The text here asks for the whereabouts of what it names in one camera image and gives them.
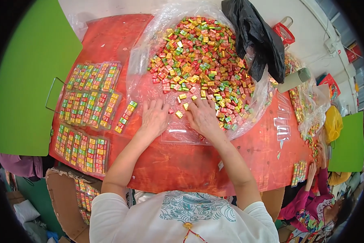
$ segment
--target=white t-shirt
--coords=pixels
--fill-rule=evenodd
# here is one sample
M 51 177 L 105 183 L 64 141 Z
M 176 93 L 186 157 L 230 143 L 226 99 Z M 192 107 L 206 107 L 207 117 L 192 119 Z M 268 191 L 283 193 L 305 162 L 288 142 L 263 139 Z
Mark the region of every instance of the white t-shirt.
M 183 242 L 185 222 L 205 242 L 279 242 L 278 232 L 263 202 L 244 211 L 228 201 L 200 192 L 167 191 L 128 209 L 115 193 L 103 193 L 92 202 L 91 243 Z M 203 243 L 189 233 L 185 243 Z

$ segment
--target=teal print on shirt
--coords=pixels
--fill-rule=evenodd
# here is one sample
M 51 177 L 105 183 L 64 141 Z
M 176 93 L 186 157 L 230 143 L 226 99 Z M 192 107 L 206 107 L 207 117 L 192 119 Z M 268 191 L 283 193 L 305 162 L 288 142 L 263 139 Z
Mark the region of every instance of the teal print on shirt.
M 201 192 L 168 191 L 160 211 L 160 218 L 183 223 L 221 217 L 230 222 L 236 221 L 233 208 L 226 200 Z

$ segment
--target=red string necklace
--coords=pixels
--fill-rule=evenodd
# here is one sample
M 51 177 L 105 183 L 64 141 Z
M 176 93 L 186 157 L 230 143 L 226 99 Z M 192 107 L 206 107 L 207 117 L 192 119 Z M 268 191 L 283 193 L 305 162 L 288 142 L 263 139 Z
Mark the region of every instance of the red string necklace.
M 188 228 L 189 230 L 187 231 L 187 234 L 186 234 L 186 236 L 185 236 L 185 239 L 183 240 L 183 243 L 185 243 L 185 241 L 186 241 L 186 239 L 187 239 L 187 237 L 189 236 L 189 233 L 190 232 L 192 232 L 195 236 L 197 236 L 198 238 L 200 238 L 202 241 L 204 241 L 205 243 L 208 243 L 208 242 L 206 242 L 201 236 L 199 236 L 199 234 L 196 234 L 195 232 L 193 232 L 192 230 L 191 230 L 191 227 L 193 227 L 193 224 L 192 223 L 189 223 L 189 222 L 186 222 L 186 223 L 184 223 L 183 224 L 183 226 L 185 227 L 185 228 Z

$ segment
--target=gold necklace pendant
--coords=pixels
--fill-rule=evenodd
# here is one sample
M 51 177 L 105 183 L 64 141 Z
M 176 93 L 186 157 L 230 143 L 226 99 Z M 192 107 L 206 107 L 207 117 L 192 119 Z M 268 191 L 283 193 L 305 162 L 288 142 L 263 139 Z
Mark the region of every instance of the gold necklace pendant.
M 192 224 L 192 223 L 190 223 L 190 222 L 186 222 L 186 223 L 184 223 L 184 224 L 183 224 L 183 226 L 184 226 L 185 228 L 191 229 L 191 227 L 193 227 L 193 224 Z

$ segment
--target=cardboard box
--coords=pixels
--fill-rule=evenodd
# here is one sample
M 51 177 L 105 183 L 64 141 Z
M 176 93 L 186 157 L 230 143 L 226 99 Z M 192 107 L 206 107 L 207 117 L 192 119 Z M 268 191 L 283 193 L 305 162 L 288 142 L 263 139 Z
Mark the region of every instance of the cardboard box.
M 62 237 L 59 239 L 58 243 L 70 243 L 70 241 L 69 241 L 68 239 L 66 239 L 66 237 L 62 236 Z
M 10 202 L 10 205 L 12 207 L 12 210 L 14 211 L 14 204 L 21 203 L 25 201 L 25 198 L 19 191 L 14 192 L 7 192 L 8 201 Z
M 291 233 L 295 229 L 296 228 L 294 226 L 286 226 L 286 227 L 280 228 L 278 230 L 279 242 L 286 242 L 288 240 L 289 236 L 291 235 Z
M 264 206 L 266 207 L 268 214 L 272 217 L 272 220 L 274 222 L 278 218 L 284 195 L 285 195 L 284 187 L 270 191 L 265 191 L 262 194 L 262 201 L 264 203 Z
M 51 203 L 63 231 L 77 243 L 89 242 L 89 226 L 79 212 L 74 178 L 82 178 L 97 190 L 102 182 L 66 166 L 51 168 L 46 173 Z

